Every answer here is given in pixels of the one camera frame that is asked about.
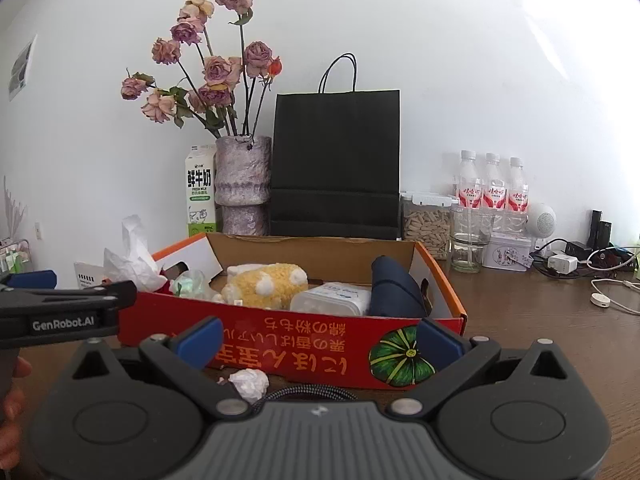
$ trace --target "finger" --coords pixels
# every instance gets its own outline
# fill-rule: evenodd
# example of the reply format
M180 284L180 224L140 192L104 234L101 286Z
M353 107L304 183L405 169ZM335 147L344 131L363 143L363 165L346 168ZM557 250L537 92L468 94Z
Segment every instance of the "finger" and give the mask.
M9 471L16 467L18 462L20 462L20 451L16 448L0 457L0 469Z
M26 377L31 373L31 370L33 370L31 363L28 362L27 359L19 356L18 360L15 362L14 377Z
M22 410L24 410L25 403L26 397L24 396L23 390L18 386L12 386L2 401L2 409L4 410L6 418L15 420L16 417L22 413Z
M20 425L6 422L0 427L0 457L11 453L20 444Z

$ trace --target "purple textured vase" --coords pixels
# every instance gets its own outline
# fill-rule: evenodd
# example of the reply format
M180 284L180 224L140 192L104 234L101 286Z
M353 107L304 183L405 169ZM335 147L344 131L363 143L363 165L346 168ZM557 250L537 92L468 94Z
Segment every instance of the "purple textured vase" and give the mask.
M271 137L220 137L216 141L216 203L222 206L222 232L268 234L271 190Z
M259 205L269 201L271 137L229 136L216 140L216 203Z

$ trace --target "small speaker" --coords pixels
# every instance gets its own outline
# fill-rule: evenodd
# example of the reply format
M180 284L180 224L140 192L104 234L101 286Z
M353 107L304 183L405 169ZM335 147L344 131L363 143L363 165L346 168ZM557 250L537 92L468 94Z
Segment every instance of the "small speaker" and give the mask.
M529 204L527 231L534 238L549 238L556 230L556 213L542 203Z

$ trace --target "tissue paper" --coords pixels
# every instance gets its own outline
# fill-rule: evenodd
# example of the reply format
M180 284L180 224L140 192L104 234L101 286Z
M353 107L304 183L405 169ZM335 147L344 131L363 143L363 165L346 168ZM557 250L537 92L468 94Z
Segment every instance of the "tissue paper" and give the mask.
M158 264L146 248L146 233L138 215L122 221L125 256L104 249L104 275L112 282L131 280L141 292L155 292L166 283Z
M253 368L245 368L229 375L229 381L234 384L240 396L250 404L258 402L269 387L267 374Z

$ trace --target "blue gripper pad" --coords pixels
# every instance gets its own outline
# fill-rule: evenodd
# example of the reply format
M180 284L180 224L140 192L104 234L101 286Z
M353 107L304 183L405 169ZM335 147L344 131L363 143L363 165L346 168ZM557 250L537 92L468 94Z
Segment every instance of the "blue gripper pad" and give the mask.
M202 370L215 357L225 336L222 321L209 316L169 341L169 350L187 364Z
M430 319L423 318L416 330L418 351L440 371L471 350L471 343L462 336Z

